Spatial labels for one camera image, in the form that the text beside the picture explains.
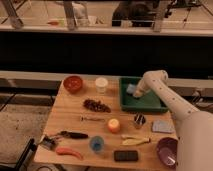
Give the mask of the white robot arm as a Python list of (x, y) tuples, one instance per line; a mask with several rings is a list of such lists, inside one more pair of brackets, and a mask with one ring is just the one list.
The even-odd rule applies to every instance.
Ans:
[(147, 71), (133, 94), (138, 98), (152, 90), (181, 122), (176, 171), (213, 171), (213, 114), (199, 110), (170, 89), (165, 70)]

